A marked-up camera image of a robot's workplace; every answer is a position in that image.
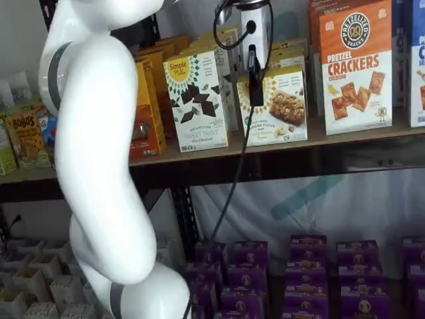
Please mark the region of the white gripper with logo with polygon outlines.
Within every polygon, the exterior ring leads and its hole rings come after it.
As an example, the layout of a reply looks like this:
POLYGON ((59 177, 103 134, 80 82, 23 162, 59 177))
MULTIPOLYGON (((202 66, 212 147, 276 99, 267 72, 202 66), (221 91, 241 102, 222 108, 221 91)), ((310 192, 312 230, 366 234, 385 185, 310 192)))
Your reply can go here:
POLYGON ((256 29, 242 41, 244 68, 248 71, 248 91, 251 106, 263 106, 262 69, 266 66, 272 34, 272 18, 269 6, 240 9, 242 32, 249 21, 254 21, 256 29))

